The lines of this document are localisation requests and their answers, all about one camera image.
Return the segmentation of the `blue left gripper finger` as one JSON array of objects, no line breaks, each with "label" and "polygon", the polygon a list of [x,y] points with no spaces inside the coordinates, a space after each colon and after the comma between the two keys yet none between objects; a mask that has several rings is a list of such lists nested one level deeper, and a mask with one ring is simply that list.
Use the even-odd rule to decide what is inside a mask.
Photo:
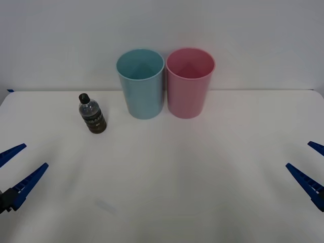
[{"label": "blue left gripper finger", "polygon": [[20,151],[26,148],[26,144],[20,144],[0,153],[0,167],[5,165],[9,160],[16,156]]},{"label": "blue left gripper finger", "polygon": [[20,181],[14,187],[1,194],[1,213],[11,210],[17,211],[25,202],[27,196],[43,176],[49,165],[44,163],[28,177]]}]

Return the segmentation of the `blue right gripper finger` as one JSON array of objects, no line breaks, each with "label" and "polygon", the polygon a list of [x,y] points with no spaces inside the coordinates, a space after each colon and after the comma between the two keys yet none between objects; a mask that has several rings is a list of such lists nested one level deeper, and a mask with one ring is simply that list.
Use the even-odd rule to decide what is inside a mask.
[{"label": "blue right gripper finger", "polygon": [[324,155],[324,146],[323,145],[315,143],[313,141],[309,141],[307,143],[307,145],[310,146],[311,148],[313,148],[315,151],[317,151],[321,155]]},{"label": "blue right gripper finger", "polygon": [[323,212],[323,186],[314,181],[312,178],[308,177],[306,174],[298,170],[290,163],[286,164],[286,168],[292,174],[298,184],[308,194],[311,201],[316,205],[316,207],[321,212]]}]

